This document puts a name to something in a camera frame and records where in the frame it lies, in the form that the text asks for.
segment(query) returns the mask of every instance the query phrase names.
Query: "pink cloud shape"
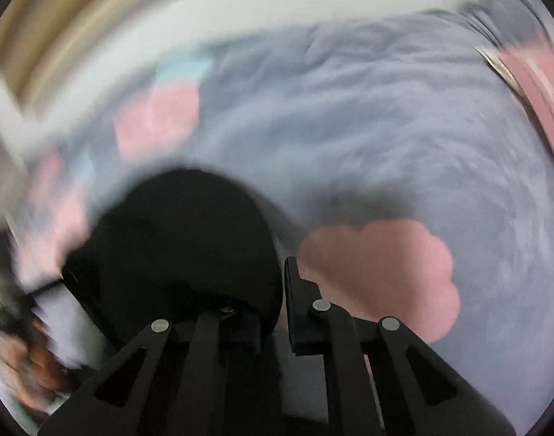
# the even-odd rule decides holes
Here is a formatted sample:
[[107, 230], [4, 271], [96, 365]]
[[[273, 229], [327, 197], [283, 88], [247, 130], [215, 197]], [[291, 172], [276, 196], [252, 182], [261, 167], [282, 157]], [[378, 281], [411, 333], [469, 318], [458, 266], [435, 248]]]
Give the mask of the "pink cloud shape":
[[458, 317], [452, 254], [420, 222], [377, 221], [360, 231], [319, 227], [297, 258], [301, 276], [355, 317], [395, 316], [426, 342], [446, 336]]
[[63, 160], [57, 151], [50, 152], [41, 160], [29, 190], [29, 200], [34, 205], [42, 207], [49, 200], [53, 184], [62, 169]]
[[39, 279], [60, 276], [67, 254], [82, 245], [89, 235], [83, 192], [73, 189], [57, 204], [45, 232], [27, 234], [17, 242], [17, 275], [31, 287], [41, 285]]
[[144, 93], [115, 123], [119, 154], [134, 160], [184, 141], [198, 124], [199, 94], [194, 85], [176, 85]]

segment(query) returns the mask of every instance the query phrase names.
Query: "black bracket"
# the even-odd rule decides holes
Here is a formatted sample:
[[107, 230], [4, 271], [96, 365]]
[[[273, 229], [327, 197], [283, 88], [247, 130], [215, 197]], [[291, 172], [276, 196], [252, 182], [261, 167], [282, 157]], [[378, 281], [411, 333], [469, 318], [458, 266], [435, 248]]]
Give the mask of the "black bracket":
[[256, 314], [228, 307], [175, 326], [157, 320], [96, 371], [38, 434], [220, 435], [226, 356], [258, 351], [260, 333]]
[[[344, 436], [512, 436], [513, 426], [395, 317], [352, 318], [285, 262], [289, 339], [323, 355], [329, 422]], [[371, 369], [373, 383], [369, 379]]]

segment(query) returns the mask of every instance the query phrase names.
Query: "gray blanket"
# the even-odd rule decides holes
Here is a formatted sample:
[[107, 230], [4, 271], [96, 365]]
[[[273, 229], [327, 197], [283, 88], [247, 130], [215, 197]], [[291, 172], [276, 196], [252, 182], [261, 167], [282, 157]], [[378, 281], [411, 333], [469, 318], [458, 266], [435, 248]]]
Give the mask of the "gray blanket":
[[[525, 434], [554, 397], [554, 159], [475, 47], [554, 39], [537, 4], [485, 0], [171, 56], [40, 162], [17, 236], [25, 287], [140, 179], [221, 173], [327, 298], [400, 317]], [[41, 301], [54, 351], [97, 362], [100, 338], [72, 301]], [[284, 326], [284, 408], [323, 420], [321, 363], [293, 359]]]

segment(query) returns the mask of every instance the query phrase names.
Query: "pink fabric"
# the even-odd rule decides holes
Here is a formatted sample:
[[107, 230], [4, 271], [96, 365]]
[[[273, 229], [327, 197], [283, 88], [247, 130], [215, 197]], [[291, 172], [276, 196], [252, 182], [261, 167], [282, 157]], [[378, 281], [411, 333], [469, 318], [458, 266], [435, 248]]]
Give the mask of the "pink fabric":
[[198, 124], [199, 95], [194, 85], [144, 93], [125, 107], [115, 123], [119, 153], [135, 160], [184, 141]]
[[355, 317], [395, 316], [426, 342], [446, 336], [460, 309], [447, 246], [411, 219], [313, 230], [297, 253], [301, 276]]
[[50, 152], [39, 163], [29, 191], [29, 200], [35, 206], [42, 207], [47, 202], [52, 186], [62, 169], [63, 160], [57, 151]]
[[554, 153], [554, 52], [546, 46], [499, 54], [527, 99]]
[[83, 192], [73, 189], [58, 203], [49, 229], [27, 235], [17, 242], [17, 274], [29, 288], [61, 275], [67, 254], [82, 245], [90, 235], [83, 207]]

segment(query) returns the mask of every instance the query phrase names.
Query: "metal pin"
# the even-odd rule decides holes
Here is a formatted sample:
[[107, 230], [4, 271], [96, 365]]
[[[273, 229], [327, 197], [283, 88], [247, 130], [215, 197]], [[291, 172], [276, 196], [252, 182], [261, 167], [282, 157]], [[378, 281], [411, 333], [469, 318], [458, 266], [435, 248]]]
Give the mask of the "metal pin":
[[388, 331], [396, 331], [400, 328], [400, 322], [396, 318], [388, 316], [382, 320], [382, 327]]
[[154, 332], [163, 332], [163, 331], [166, 331], [168, 329], [168, 326], [170, 326], [168, 321], [166, 321], [166, 320], [156, 320], [154, 323], [152, 323], [150, 328], [152, 328], [152, 331], [154, 331]]
[[316, 300], [312, 307], [315, 311], [328, 311], [331, 308], [331, 303], [327, 300]]

